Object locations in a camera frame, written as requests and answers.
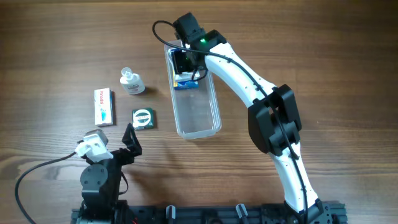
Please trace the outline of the blue VapoDrops box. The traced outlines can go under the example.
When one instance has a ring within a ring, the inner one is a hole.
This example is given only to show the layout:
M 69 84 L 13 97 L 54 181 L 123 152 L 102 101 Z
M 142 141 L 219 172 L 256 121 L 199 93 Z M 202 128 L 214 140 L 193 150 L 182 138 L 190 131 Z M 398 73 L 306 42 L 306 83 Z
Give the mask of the blue VapoDrops box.
M 173 88 L 175 90 L 189 90 L 198 88 L 198 82 L 192 80 L 193 72 L 182 72 L 176 74 L 173 72 Z

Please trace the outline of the dark green round-logo box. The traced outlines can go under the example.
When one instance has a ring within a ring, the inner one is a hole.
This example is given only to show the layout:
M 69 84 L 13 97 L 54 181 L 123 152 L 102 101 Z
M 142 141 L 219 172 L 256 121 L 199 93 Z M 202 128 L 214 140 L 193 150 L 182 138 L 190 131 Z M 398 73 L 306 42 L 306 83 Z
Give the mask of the dark green round-logo box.
M 155 116 L 152 108 L 132 110 L 132 125 L 135 130 L 153 129 Z

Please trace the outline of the small white lotion bottle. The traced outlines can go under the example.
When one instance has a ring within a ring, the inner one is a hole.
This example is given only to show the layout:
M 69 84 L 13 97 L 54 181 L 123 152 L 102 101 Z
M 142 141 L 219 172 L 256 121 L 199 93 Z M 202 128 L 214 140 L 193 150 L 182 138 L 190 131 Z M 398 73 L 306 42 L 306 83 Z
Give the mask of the small white lotion bottle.
M 140 76 L 134 73 L 129 67 L 121 70 L 120 83 L 125 91 L 130 95 L 140 94 L 145 90 L 144 82 Z

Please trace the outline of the white Hansaplast box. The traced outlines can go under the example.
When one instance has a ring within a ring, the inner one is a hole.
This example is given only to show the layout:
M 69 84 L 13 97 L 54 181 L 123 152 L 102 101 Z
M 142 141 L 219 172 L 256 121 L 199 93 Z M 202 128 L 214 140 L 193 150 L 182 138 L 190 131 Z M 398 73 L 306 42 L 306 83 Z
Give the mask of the white Hansaplast box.
M 169 49 L 167 51 L 172 65 L 172 78 L 174 83 L 187 82 L 192 80 L 194 66 L 187 53 L 181 49 Z

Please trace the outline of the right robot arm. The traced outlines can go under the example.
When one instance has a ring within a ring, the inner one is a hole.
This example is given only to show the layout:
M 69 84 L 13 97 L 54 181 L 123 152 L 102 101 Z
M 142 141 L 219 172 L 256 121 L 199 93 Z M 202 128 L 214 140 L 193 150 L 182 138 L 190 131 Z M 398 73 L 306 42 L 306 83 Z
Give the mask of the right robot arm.
M 312 222 L 323 210 L 301 157 L 302 124 L 292 89 L 260 77 L 225 37 L 217 30 L 206 32 L 192 13 L 179 17 L 172 27 L 184 52 L 178 62 L 194 71 L 214 73 L 239 96 L 248 109 L 252 142 L 274 161 L 284 188 L 284 203 L 299 223 Z

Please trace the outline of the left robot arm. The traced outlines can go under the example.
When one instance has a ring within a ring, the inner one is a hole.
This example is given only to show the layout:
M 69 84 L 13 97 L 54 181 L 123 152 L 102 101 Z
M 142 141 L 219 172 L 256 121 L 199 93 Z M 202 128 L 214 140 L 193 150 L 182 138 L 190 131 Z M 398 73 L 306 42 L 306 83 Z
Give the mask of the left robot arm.
M 121 181 L 126 180 L 122 166 L 134 163 L 142 154 L 131 123 L 126 127 L 122 143 L 125 148 L 109 151 L 108 138 L 101 129 L 87 132 L 78 142 L 75 152 L 89 166 L 80 176 L 83 201 L 79 209 L 72 211 L 72 223 L 139 223 L 127 201 L 119 199 L 125 193 L 120 191 Z

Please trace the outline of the clear plastic container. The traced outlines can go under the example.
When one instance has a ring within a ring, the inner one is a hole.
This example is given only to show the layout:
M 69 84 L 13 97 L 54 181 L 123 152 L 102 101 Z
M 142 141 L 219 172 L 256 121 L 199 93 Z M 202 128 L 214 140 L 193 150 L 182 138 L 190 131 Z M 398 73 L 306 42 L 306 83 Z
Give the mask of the clear plastic container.
M 164 46 L 170 94 L 174 109 L 177 133 L 184 139 L 205 138 L 221 129 L 221 116 L 213 83 L 213 74 L 198 82 L 197 88 L 176 90 L 174 88 L 174 65 L 172 48 Z

